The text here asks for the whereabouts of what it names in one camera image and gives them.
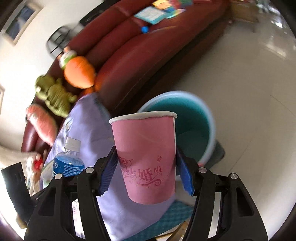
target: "purple fabric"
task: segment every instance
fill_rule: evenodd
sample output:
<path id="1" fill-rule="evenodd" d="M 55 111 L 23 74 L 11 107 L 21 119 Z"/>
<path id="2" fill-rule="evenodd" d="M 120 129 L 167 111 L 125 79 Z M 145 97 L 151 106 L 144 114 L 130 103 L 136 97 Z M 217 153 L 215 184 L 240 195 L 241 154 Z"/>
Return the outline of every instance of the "purple fabric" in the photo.
<path id="1" fill-rule="evenodd" d="M 109 124 L 109 113 L 92 93 L 82 97 L 66 119 L 46 162 L 64 151 L 66 137 L 81 141 L 80 158 L 85 167 L 108 155 L 114 139 Z M 154 204 L 142 205 L 128 197 L 119 164 L 116 167 L 109 189 L 97 197 L 100 211 L 112 241 L 126 239 L 157 222 L 173 203 L 175 197 Z"/>

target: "framed picture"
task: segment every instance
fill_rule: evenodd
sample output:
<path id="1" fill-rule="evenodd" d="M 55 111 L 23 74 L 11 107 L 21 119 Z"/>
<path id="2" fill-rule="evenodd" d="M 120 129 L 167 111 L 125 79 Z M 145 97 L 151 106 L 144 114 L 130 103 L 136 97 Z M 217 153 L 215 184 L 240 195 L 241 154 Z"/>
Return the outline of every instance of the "framed picture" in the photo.
<path id="1" fill-rule="evenodd" d="M 3 96 L 4 96 L 4 88 L 0 85 L 0 114 L 1 114 L 1 107 L 3 102 Z"/>
<path id="2" fill-rule="evenodd" d="M 25 2 L 22 8 L 18 10 L 11 23 L 4 27 L 3 36 L 13 45 L 16 45 L 25 29 L 40 10 L 41 8 L 35 3 Z"/>

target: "screw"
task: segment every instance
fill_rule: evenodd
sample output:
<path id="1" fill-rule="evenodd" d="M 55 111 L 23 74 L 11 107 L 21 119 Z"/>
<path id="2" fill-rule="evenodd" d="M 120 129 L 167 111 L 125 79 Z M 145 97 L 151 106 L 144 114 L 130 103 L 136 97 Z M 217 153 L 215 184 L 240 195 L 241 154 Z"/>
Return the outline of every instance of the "screw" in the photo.
<path id="1" fill-rule="evenodd" d="M 92 167 L 88 167 L 86 170 L 85 170 L 86 173 L 93 173 L 94 172 L 94 169 Z"/>
<path id="2" fill-rule="evenodd" d="M 230 174 L 230 177 L 234 180 L 238 179 L 238 175 L 236 173 Z"/>
<path id="3" fill-rule="evenodd" d="M 207 169 L 204 168 L 204 167 L 200 167 L 200 168 L 198 169 L 198 171 L 199 171 L 200 173 L 206 173 L 206 172 L 207 172 Z"/>
<path id="4" fill-rule="evenodd" d="M 63 176 L 62 174 L 58 173 L 54 176 L 54 178 L 58 180 L 58 179 L 61 179 L 62 176 Z"/>

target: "teal plastic bucket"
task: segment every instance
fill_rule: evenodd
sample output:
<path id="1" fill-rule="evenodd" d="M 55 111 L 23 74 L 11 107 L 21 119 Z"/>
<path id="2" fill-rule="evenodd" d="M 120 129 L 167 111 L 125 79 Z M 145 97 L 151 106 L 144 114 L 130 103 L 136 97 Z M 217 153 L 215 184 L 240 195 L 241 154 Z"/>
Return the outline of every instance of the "teal plastic bucket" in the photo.
<path id="1" fill-rule="evenodd" d="M 210 159 L 216 145 L 215 121 L 209 107 L 196 95 L 170 91 L 144 104 L 138 112 L 166 110 L 177 113 L 176 144 L 199 166 Z"/>

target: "stuffed toy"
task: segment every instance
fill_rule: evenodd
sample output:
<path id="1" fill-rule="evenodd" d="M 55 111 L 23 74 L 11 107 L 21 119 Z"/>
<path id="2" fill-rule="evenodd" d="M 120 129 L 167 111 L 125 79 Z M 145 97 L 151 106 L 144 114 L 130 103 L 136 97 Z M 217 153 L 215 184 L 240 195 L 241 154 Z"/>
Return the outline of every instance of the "stuffed toy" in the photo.
<path id="1" fill-rule="evenodd" d="M 35 82 L 36 96 L 44 100 L 46 106 L 55 114 L 67 117 L 71 103 L 77 99 L 76 95 L 67 92 L 62 86 L 61 79 L 55 79 L 50 75 L 39 76 Z"/>
<path id="2" fill-rule="evenodd" d="M 53 117 L 44 108 L 31 104 L 27 109 L 27 119 L 35 128 L 38 136 L 52 146 L 57 138 L 57 124 Z"/>
<path id="3" fill-rule="evenodd" d="M 87 89 L 94 85 L 96 73 L 94 67 L 83 56 L 66 47 L 64 54 L 60 54 L 57 59 L 64 77 L 74 87 Z"/>

